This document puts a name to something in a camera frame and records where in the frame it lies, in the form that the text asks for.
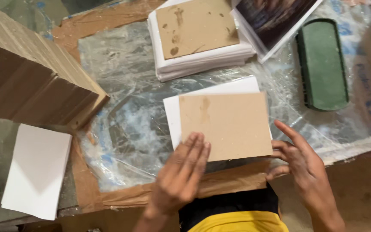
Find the person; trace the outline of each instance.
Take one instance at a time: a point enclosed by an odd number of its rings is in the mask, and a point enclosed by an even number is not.
[[[266,176],[267,181],[291,173],[298,193],[310,213],[316,232],[344,232],[322,159],[294,129],[275,120],[287,141],[272,141],[272,157],[286,161]],[[160,231],[178,211],[181,232],[286,232],[278,214],[278,199],[272,188],[196,198],[211,145],[204,135],[191,133],[157,175],[149,202],[134,232]]]

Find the hand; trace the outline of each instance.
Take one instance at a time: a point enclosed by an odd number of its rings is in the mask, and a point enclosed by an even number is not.
[[[322,159],[301,134],[278,120],[275,120],[274,124],[293,144],[287,141],[272,141],[272,157],[288,164],[272,169],[266,177],[267,181],[283,174],[293,174],[296,188],[312,219],[328,227],[323,231],[342,231],[344,222],[337,210]]]
[[[210,149],[202,133],[191,133],[184,144],[178,145],[158,173],[146,215],[170,215],[194,200]]]

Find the green sponge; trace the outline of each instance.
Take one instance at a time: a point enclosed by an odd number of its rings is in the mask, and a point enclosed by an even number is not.
[[[318,111],[346,107],[349,96],[335,20],[307,22],[297,35],[305,104]]]

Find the yellow shirt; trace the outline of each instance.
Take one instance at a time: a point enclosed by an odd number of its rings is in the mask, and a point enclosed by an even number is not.
[[[268,211],[242,211],[205,218],[188,232],[288,232],[279,216]]]

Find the clear plastic sheet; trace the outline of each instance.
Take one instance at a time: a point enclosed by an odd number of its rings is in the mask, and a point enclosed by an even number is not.
[[[336,112],[304,106],[296,47],[290,40],[260,65],[216,69],[161,83],[155,76],[146,22],[99,32],[79,40],[81,63],[110,96],[88,134],[80,134],[87,164],[102,192],[154,181],[172,151],[162,100],[178,93],[255,76],[267,91],[271,132],[287,139],[274,119],[299,131],[327,165],[371,150],[371,6],[350,8],[328,0],[312,14],[337,20],[348,72],[350,103]],[[208,172],[244,165],[256,158],[209,163]]]

